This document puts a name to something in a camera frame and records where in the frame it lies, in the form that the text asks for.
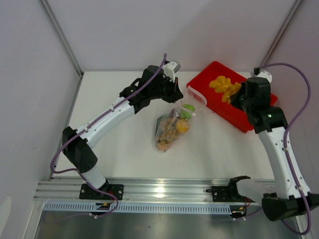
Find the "yellow ginger toy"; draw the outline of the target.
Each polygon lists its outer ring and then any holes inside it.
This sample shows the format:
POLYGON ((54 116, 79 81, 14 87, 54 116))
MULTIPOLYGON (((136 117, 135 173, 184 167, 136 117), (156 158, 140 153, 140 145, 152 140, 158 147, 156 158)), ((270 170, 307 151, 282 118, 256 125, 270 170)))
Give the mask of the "yellow ginger toy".
POLYGON ((218 76, 209 83, 209 87, 214 89, 216 93, 222 93, 222 102, 230 104, 230 96, 241 88, 241 84, 238 82, 232 84, 230 78, 218 76))

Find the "green vegetable toy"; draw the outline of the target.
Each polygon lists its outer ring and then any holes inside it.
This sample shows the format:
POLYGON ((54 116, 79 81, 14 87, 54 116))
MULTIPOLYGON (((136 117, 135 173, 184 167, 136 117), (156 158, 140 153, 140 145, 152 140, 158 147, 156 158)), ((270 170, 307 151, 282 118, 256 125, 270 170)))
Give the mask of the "green vegetable toy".
POLYGON ((190 104, 184 104, 180 107, 179 110, 179 115, 184 119, 184 120, 190 120, 195 112, 195 107, 190 104))

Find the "yellow potato toy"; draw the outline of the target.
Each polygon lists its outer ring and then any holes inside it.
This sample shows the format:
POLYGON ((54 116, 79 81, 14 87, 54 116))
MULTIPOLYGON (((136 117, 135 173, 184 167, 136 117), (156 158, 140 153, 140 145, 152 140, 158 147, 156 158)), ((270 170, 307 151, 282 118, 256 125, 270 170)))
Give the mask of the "yellow potato toy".
POLYGON ((184 119, 178 119, 175 123, 175 129, 178 133, 186 133, 190 129, 190 123, 184 119))

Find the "clear pink zip top bag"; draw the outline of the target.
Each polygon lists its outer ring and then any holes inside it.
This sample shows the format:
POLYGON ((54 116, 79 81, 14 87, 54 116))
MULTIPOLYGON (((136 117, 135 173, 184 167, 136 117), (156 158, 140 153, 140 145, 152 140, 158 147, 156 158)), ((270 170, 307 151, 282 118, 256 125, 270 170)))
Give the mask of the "clear pink zip top bag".
MULTIPOLYGON (((167 116, 170 118, 177 118, 178 119, 182 119, 182 117, 179 115, 179 110, 180 107, 184 104, 190 104, 193 105, 195 107, 195 112, 193 117, 190 120, 187 120, 190 123, 190 127, 192 125, 192 122, 196 116, 196 113, 204 106, 207 105, 207 99, 206 97, 200 93, 198 90, 196 90, 195 88, 188 86, 186 87, 186 90, 183 92, 184 97, 181 100, 178 100, 175 103, 174 108, 167 114, 164 114, 162 116, 167 116)), ((186 133, 182 133, 179 135, 179 139, 184 136, 186 133)))

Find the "brown longan bunch toy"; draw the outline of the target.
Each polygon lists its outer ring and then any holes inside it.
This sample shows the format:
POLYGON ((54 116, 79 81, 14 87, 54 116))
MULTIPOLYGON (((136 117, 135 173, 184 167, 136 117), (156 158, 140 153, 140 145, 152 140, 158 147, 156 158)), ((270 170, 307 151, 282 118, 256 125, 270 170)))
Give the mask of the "brown longan bunch toy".
POLYGON ((166 152, 179 139, 180 133, 176 129, 176 123, 177 118, 158 118, 155 131, 157 150, 166 152))

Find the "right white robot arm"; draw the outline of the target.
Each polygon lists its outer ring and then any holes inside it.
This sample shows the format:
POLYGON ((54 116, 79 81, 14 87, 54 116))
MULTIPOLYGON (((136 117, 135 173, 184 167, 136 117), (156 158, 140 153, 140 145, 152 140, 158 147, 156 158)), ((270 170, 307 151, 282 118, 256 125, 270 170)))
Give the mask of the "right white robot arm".
POLYGON ((312 193, 298 168, 288 144, 288 123, 279 107, 270 105, 271 85, 266 78, 251 77, 231 97, 231 105, 241 109, 253 126, 267 153, 274 179, 275 192, 248 176, 232 178, 228 197, 239 201, 247 197, 262 206, 270 221, 300 216, 319 205, 319 196, 312 193))

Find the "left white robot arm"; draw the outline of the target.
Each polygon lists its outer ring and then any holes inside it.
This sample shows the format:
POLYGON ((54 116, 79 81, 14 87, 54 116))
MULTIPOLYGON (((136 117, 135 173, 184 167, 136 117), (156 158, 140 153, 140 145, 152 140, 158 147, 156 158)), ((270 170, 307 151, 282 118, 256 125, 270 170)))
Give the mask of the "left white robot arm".
POLYGON ((91 185, 90 192, 95 198, 107 196, 108 182, 98 169, 93 148, 110 130, 147 107, 152 100, 175 103, 182 99, 176 77, 179 69, 180 63, 173 61, 165 61, 161 67, 149 65, 99 116, 77 129, 64 129, 62 152, 91 185))

